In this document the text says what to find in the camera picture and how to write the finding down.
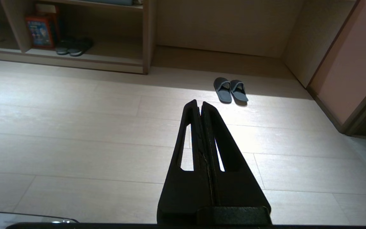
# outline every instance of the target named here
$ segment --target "box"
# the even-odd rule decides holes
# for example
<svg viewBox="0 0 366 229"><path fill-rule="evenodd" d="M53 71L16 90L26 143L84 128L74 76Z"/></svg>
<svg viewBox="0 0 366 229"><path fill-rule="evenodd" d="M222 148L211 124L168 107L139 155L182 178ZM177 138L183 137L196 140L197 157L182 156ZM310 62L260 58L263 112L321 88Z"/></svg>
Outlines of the box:
<svg viewBox="0 0 366 229"><path fill-rule="evenodd" d="M60 16L59 7L51 3L35 3L35 9L37 13L50 15L55 24L55 32L57 33L57 39L60 40L64 34L64 26Z"/></svg>
<svg viewBox="0 0 366 229"><path fill-rule="evenodd" d="M55 47L57 43L57 34L50 15L28 16L25 19L33 47Z"/></svg>

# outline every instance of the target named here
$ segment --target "beige wall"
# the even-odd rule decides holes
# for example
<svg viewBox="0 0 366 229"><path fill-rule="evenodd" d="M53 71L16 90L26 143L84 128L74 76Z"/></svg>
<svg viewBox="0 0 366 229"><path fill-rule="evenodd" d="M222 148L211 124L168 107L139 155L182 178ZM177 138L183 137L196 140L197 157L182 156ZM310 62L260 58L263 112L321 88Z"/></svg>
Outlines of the beige wall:
<svg viewBox="0 0 366 229"><path fill-rule="evenodd" d="M279 58L303 0L159 0L157 44Z"/></svg>
<svg viewBox="0 0 366 229"><path fill-rule="evenodd" d="M307 87L355 1L306 0L282 60Z"/></svg>
<svg viewBox="0 0 366 229"><path fill-rule="evenodd" d="M64 4L60 8L71 35L142 37L142 12Z"/></svg>
<svg viewBox="0 0 366 229"><path fill-rule="evenodd" d="M343 124L366 96L366 0L361 0L311 88Z"/></svg>

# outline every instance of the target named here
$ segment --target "floor plank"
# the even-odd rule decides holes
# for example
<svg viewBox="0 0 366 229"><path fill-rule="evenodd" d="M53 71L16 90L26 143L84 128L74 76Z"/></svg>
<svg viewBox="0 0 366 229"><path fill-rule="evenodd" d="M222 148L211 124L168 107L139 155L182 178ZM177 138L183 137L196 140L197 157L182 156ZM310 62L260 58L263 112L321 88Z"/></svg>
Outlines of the floor plank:
<svg viewBox="0 0 366 229"><path fill-rule="evenodd" d="M336 132L322 111L211 102L226 124Z"/></svg>
<svg viewBox="0 0 366 229"><path fill-rule="evenodd" d="M340 133L228 125L243 153L357 158Z"/></svg>
<svg viewBox="0 0 366 229"><path fill-rule="evenodd" d="M349 225L331 193L264 190L273 224Z"/></svg>
<svg viewBox="0 0 366 229"><path fill-rule="evenodd" d="M7 71L21 71L24 69L26 64L18 63L18 62L10 62L10 61L0 61L0 70L4 69Z"/></svg>
<svg viewBox="0 0 366 229"><path fill-rule="evenodd" d="M265 189L263 185L263 181L261 178L261 174L258 169L257 162L255 161L253 154L245 154L244 155L245 161L247 161L248 167L251 170L252 174L254 175L255 179L257 180L258 184L260 185L261 189Z"/></svg>
<svg viewBox="0 0 366 229"><path fill-rule="evenodd" d="M137 95L95 93L94 84L22 81L0 82L0 104L135 116L141 100Z"/></svg>
<svg viewBox="0 0 366 229"><path fill-rule="evenodd" d="M183 108L191 100L143 96L138 109L139 117L181 120Z"/></svg>
<svg viewBox="0 0 366 229"><path fill-rule="evenodd" d="M217 77L242 80L248 95L262 96L261 98L256 97L255 103L265 97L270 97L273 102L279 102L276 97L312 100L309 93L294 79L274 79L173 68L151 68L151 74L144 77L113 76L111 81L100 82L96 91L219 102L213 86Z"/></svg>
<svg viewBox="0 0 366 229"><path fill-rule="evenodd" d="M84 223L156 223L162 184L36 177L16 213Z"/></svg>
<svg viewBox="0 0 366 229"><path fill-rule="evenodd" d="M366 194L366 167L357 159L255 154L268 190Z"/></svg>
<svg viewBox="0 0 366 229"><path fill-rule="evenodd" d="M35 67L33 72L28 71L9 71L9 68L0 68L0 83L4 84L22 84L22 83L32 83L35 84L35 81L40 82L41 84L56 84L58 87L62 84L66 85L79 85L83 87L83 85L88 88L88 86L93 86L94 88L97 86L97 80L92 79L84 79L72 77L73 75L65 75L58 74L57 71L45 71L45 68L38 69Z"/></svg>
<svg viewBox="0 0 366 229"><path fill-rule="evenodd" d="M12 212L34 176L0 173L0 212Z"/></svg>
<svg viewBox="0 0 366 229"><path fill-rule="evenodd" d="M351 225L366 226L366 195L334 194Z"/></svg>
<svg viewBox="0 0 366 229"><path fill-rule="evenodd" d="M2 134L174 147L179 126L172 120L0 105Z"/></svg>
<svg viewBox="0 0 366 229"><path fill-rule="evenodd" d="M301 110L321 110L315 100L309 98L289 98L280 97L285 108L301 109Z"/></svg>
<svg viewBox="0 0 366 229"><path fill-rule="evenodd" d="M0 172L162 184L173 148L0 134Z"/></svg>

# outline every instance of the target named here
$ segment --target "slipper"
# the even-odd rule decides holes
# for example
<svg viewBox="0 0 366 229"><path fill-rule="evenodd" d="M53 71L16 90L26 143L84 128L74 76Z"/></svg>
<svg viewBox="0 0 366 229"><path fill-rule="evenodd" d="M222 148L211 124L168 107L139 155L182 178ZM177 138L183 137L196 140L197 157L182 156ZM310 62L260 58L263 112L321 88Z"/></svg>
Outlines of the slipper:
<svg viewBox="0 0 366 229"><path fill-rule="evenodd" d="M231 103L230 81L226 78L218 77L214 80L214 88L222 103Z"/></svg>
<svg viewBox="0 0 366 229"><path fill-rule="evenodd" d="M69 48L69 53L72 57L83 55L93 46L93 41L89 38L82 38L73 43Z"/></svg>
<svg viewBox="0 0 366 229"><path fill-rule="evenodd" d="M67 55L69 53L68 49L74 43L76 39L73 37L63 38L56 45L56 53L57 55Z"/></svg>
<svg viewBox="0 0 366 229"><path fill-rule="evenodd" d="M245 94L244 83L241 80L231 80L231 93L234 99L247 102L248 98Z"/></svg>

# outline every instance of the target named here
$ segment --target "closet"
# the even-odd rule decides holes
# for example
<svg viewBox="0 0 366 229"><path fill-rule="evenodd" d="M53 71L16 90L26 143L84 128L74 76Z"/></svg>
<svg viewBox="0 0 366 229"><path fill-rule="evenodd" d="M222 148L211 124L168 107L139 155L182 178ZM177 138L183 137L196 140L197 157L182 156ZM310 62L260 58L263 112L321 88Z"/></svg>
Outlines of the closet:
<svg viewBox="0 0 366 229"><path fill-rule="evenodd" d="M147 74L157 47L168 46L275 58L305 87L356 4L354 0L144 0L133 6L44 2L57 4L66 32L92 38L93 48L80 57L32 48L24 18L35 1L0 0L1 60Z"/></svg>

